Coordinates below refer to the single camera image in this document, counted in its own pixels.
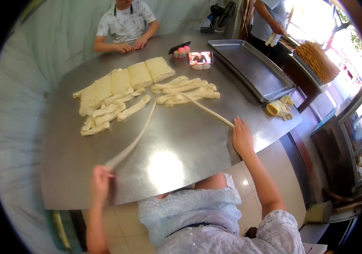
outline hand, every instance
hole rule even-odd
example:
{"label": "hand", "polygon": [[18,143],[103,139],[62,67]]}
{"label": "hand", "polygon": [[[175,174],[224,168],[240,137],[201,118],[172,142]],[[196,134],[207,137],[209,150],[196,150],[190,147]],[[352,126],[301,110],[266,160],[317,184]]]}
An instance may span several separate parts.
{"label": "hand", "polygon": [[109,190],[109,180],[114,177],[109,174],[107,169],[102,165],[96,165],[93,169],[91,190],[94,206],[103,206]]}
{"label": "hand", "polygon": [[276,33],[278,35],[286,34],[285,29],[280,22],[274,21],[273,24],[271,24],[270,26],[274,33]]}
{"label": "hand", "polygon": [[241,157],[254,154],[253,136],[247,123],[239,117],[235,118],[233,123],[233,146],[237,153]]}
{"label": "hand", "polygon": [[134,45],[133,45],[133,49],[134,50],[137,50],[139,48],[143,48],[144,45],[146,44],[147,42],[147,39],[145,39],[143,36],[140,36],[135,42],[134,42]]}
{"label": "hand", "polygon": [[122,53],[122,54],[125,54],[125,53],[128,53],[130,51],[133,51],[133,48],[132,48],[132,46],[130,46],[126,42],[123,42],[123,43],[115,44],[115,50]]}

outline phone screen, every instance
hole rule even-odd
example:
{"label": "phone screen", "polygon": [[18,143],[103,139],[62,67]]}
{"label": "phone screen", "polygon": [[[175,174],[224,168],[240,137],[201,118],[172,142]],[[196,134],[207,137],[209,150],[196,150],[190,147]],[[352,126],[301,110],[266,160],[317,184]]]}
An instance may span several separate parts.
{"label": "phone screen", "polygon": [[189,52],[187,53],[187,63],[194,64],[212,64],[213,54],[211,51]]}

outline white t-shirt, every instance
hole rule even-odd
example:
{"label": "white t-shirt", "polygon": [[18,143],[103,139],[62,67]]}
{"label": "white t-shirt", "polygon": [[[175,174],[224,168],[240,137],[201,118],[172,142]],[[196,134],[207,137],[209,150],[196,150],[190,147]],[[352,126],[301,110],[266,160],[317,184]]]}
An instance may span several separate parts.
{"label": "white t-shirt", "polygon": [[97,35],[107,36],[112,34],[113,43],[121,43],[139,38],[146,32],[147,23],[156,20],[150,8],[145,2],[133,1],[133,14],[130,8],[126,10],[114,7],[105,13],[99,21]]}

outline dough rope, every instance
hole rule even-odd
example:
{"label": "dough rope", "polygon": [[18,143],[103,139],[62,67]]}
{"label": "dough rope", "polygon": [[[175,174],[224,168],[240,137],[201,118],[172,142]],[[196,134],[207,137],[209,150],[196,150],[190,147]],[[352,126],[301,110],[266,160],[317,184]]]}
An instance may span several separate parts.
{"label": "dough rope", "polygon": [[150,114],[148,115],[146,125],[144,125],[142,132],[137,136],[137,138],[133,141],[133,143],[130,144],[128,147],[126,147],[123,151],[121,151],[113,159],[111,159],[107,163],[105,163],[104,166],[108,169],[109,172],[112,171],[116,167],[116,165],[118,165],[123,159],[125,159],[130,154],[130,152],[132,152],[133,149],[137,146],[140,139],[142,139],[142,136],[147,129],[148,123],[150,122],[151,116],[153,115],[153,111],[154,111],[156,104],[157,103],[154,100],[154,104],[153,104],[153,107],[151,108]]}
{"label": "dough rope", "polygon": [[224,118],[223,116],[213,112],[212,110],[205,108],[204,106],[202,106],[201,104],[199,104],[196,100],[194,100],[191,96],[189,96],[188,94],[184,94],[184,93],[173,93],[173,94],[169,94],[169,95],[176,95],[176,94],[180,94],[182,96],[184,96],[185,98],[189,99],[192,103],[194,103],[195,105],[197,105],[198,107],[200,107],[201,109],[205,110],[206,112],[208,112],[209,114],[213,115],[214,117],[220,119],[222,122],[224,122],[225,124],[229,125],[230,127],[234,128],[234,124],[232,124],[231,122],[229,122],[226,118]]}
{"label": "dough rope", "polygon": [[[222,122],[224,122],[225,124],[229,125],[230,127],[234,128],[234,124],[232,124],[231,122],[229,122],[226,118],[224,118],[223,116],[213,112],[212,110],[202,106],[201,104],[199,104],[198,102],[196,102],[191,96],[189,96],[188,94],[184,94],[184,93],[172,93],[169,95],[177,95],[180,94],[182,96],[184,96],[185,98],[189,99],[192,103],[194,103],[195,105],[197,105],[198,107],[200,107],[201,109],[205,110],[206,112],[208,112],[209,114],[213,115],[214,117],[220,119]],[[105,163],[105,167],[107,168],[107,170],[109,172],[111,172],[122,160],[124,160],[132,151],[133,149],[137,146],[137,144],[139,143],[140,139],[142,139],[142,136],[144,134],[144,132],[146,132],[148,123],[150,122],[151,116],[153,115],[153,111],[154,108],[156,106],[157,102],[156,100],[154,100],[154,104],[153,107],[150,110],[150,114],[148,115],[148,119],[146,124],[144,125],[144,128],[142,130],[142,132],[137,136],[137,138],[133,141],[132,144],[130,144],[128,147],[126,147],[123,151],[121,151],[118,155],[116,155],[113,159],[109,160],[107,163]]]}

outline person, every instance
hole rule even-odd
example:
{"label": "person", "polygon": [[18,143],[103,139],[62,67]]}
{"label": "person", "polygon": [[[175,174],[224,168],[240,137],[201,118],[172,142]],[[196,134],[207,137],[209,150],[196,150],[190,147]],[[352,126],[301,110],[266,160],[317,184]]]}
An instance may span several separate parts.
{"label": "person", "polygon": [[[98,24],[94,41],[94,51],[119,51],[128,53],[143,48],[160,24],[145,2],[133,0],[116,0],[114,8],[105,13]],[[106,36],[112,34],[113,43],[105,43]],[[136,40],[133,46],[127,41]]]}
{"label": "person", "polygon": [[[220,173],[197,182],[194,190],[139,201],[139,220],[156,253],[305,253],[297,222],[285,211],[280,192],[254,152],[251,131],[239,117],[234,119],[233,145],[253,177],[262,207],[256,238],[238,235],[241,212],[236,204],[241,199],[231,176]],[[91,253],[109,253],[102,205],[112,177],[103,166],[94,168],[94,202],[86,232]]]}
{"label": "person", "polygon": [[287,13],[285,11],[285,0],[257,0],[255,2],[255,13],[253,17],[253,26],[250,31],[252,36],[251,44],[267,57],[271,57],[273,50],[271,46],[266,46],[272,32],[280,35],[285,32],[285,19]]}
{"label": "person", "polygon": [[204,55],[202,55],[201,52],[198,52],[198,55],[195,55],[194,58],[192,59],[192,61],[197,64],[197,63],[207,63],[208,60],[206,59],[206,57]]}

